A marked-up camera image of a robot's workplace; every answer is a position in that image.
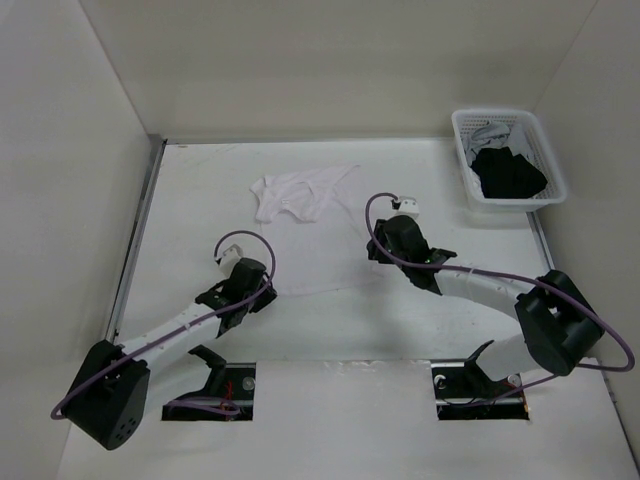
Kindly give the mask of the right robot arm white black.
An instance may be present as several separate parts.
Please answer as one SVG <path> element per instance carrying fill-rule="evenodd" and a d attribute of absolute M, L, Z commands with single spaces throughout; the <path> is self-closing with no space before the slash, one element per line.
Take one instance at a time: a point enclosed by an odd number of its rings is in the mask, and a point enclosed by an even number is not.
<path fill-rule="evenodd" d="M 369 259 L 396 264 L 421 290 L 469 300 L 507 315 L 520 327 L 518 334 L 489 340 L 464 360 L 462 378 L 475 395 L 487 395 L 510 375 L 538 368 L 567 376 L 604 334 L 588 315 L 543 286 L 525 291 L 511 278 L 481 276 L 469 266 L 461 270 L 451 262 L 456 253 L 431 248 L 407 215 L 379 219 L 373 232 Z"/>

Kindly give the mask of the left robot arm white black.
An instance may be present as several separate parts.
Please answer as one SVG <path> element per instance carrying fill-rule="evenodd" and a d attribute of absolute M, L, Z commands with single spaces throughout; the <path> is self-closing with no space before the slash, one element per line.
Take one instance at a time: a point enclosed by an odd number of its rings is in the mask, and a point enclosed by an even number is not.
<path fill-rule="evenodd" d="M 240 259 L 226 279 L 163 325 L 122 344 L 94 344 L 51 417 L 70 420 L 107 450 L 119 448 L 144 417 L 152 379 L 276 297 L 267 267 Z"/>

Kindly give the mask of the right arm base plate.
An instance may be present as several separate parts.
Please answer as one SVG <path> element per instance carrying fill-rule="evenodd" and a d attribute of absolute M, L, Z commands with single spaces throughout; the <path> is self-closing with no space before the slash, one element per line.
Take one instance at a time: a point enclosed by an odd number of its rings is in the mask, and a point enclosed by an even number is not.
<path fill-rule="evenodd" d="M 441 421 L 529 419 L 525 395 L 513 393 L 522 385 L 520 374 L 493 381 L 478 368 L 454 361 L 432 363 L 431 375 Z"/>

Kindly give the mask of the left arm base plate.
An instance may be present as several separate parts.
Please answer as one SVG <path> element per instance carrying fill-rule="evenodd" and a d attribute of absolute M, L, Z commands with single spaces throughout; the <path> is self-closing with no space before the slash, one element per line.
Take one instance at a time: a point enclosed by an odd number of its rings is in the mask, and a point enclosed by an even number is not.
<path fill-rule="evenodd" d="M 167 422 L 252 421 L 256 373 L 255 363 L 229 363 L 224 370 L 216 367 L 200 389 L 188 391 L 176 399 L 177 402 L 197 403 L 220 411 L 233 411 L 233 406 L 236 406 L 238 413 L 235 415 L 165 404 L 161 419 Z"/>

